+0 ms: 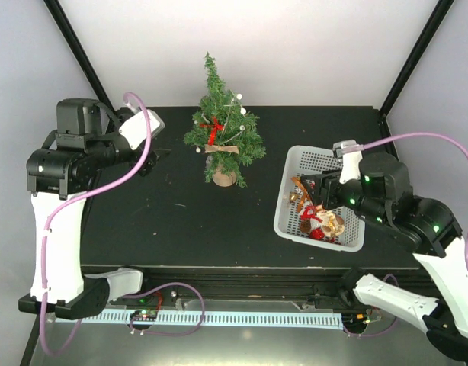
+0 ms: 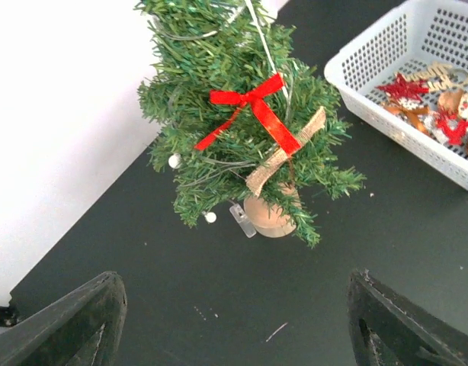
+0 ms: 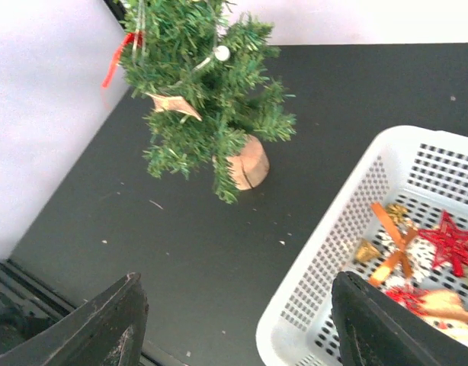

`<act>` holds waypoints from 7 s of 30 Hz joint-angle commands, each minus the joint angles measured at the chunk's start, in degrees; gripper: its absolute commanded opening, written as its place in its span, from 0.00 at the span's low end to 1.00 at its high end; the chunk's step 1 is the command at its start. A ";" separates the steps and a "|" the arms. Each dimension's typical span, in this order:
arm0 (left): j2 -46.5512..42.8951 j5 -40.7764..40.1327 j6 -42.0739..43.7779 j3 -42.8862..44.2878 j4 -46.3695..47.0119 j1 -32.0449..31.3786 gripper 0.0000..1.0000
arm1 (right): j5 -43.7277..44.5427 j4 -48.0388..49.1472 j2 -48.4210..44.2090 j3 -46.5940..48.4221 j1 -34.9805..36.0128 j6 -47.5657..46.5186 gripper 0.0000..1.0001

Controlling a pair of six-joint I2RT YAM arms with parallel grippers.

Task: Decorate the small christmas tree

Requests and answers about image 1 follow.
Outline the brown paper bow ornament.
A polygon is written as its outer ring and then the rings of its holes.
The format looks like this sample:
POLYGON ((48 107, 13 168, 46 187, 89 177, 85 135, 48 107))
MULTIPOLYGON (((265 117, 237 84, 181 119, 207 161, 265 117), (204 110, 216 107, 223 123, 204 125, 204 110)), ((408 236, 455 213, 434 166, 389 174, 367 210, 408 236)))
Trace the brown paper bow ornament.
POLYGON ((204 146, 205 153, 232 153, 239 154, 238 146, 218 146, 218 145, 208 145, 204 146))

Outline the red ribbon bow ornament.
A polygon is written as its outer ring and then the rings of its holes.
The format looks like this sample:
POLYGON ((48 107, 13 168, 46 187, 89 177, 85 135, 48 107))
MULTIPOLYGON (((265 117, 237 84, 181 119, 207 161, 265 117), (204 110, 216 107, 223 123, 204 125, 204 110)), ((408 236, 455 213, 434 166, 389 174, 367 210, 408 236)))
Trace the red ribbon bow ornament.
POLYGON ((218 118, 215 116, 212 116, 209 120, 205 120, 203 123, 200 123, 199 127, 208 130, 207 144, 209 146, 215 144, 216 135, 219 132, 223 132, 225 129, 225 126, 222 123, 220 123, 218 118))

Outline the small green christmas tree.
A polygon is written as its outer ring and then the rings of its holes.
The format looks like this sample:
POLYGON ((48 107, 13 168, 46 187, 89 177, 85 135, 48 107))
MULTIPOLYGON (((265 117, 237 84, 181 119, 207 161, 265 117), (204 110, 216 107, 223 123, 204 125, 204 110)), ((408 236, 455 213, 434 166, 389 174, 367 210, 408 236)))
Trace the small green christmas tree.
POLYGON ((204 70, 207 93, 200 99, 198 110, 192 115, 192 125, 184 135, 184 144, 206 156, 205 182, 245 188, 247 183, 242 169, 266 155, 264 139, 258 132, 258 116, 243 106, 242 94, 227 86, 219 75, 215 58, 209 53, 204 56, 204 70), (238 146, 239 154, 205 153, 208 130, 199 127, 199 124, 212 116, 225 126, 224 131, 216 135, 214 145, 238 146))

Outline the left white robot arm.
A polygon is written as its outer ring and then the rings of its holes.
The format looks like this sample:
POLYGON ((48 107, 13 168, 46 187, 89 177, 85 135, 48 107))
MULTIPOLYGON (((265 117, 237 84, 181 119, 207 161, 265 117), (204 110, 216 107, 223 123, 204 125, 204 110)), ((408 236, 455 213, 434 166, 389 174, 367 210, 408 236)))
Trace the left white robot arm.
POLYGON ((149 173, 158 159, 152 139, 165 127, 156 112, 131 104, 120 116, 100 101, 67 98, 56 106, 56 129, 26 164, 36 223, 36 261, 22 313, 54 313, 78 320, 96 316, 111 300, 128 295, 148 303, 154 287, 138 269, 83 275, 82 217, 91 183, 102 170, 123 163, 127 178, 149 173))

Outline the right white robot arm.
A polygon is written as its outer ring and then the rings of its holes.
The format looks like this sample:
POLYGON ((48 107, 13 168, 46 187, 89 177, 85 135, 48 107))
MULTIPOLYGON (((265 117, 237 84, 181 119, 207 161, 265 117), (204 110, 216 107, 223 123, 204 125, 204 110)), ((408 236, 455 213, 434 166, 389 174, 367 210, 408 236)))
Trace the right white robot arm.
POLYGON ((302 175, 314 204, 346 207, 378 226, 422 265, 440 297, 425 297, 352 268, 336 289, 345 307, 373 306, 421 330, 443 355, 468 364, 468 272, 460 224, 442 202, 414 194, 406 165, 385 152, 342 169, 302 175))

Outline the white plastic basket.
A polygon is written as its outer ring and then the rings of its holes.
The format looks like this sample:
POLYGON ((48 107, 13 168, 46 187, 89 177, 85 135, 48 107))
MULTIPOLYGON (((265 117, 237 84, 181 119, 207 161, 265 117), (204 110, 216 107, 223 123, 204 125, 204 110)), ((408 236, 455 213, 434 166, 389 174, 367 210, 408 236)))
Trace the white plastic basket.
POLYGON ((365 223, 348 208, 334 210, 345 222, 345 231, 340 236, 333 240, 315 240, 300 231, 301 219, 297 213, 299 201, 291 203, 289 199, 290 194, 296 190, 292 177, 318 174, 341 167, 342 163, 333 156, 330 149, 293 146, 288 150, 274 216, 274 231, 277 235, 300 244, 336 252, 357 252, 363 247, 365 223))

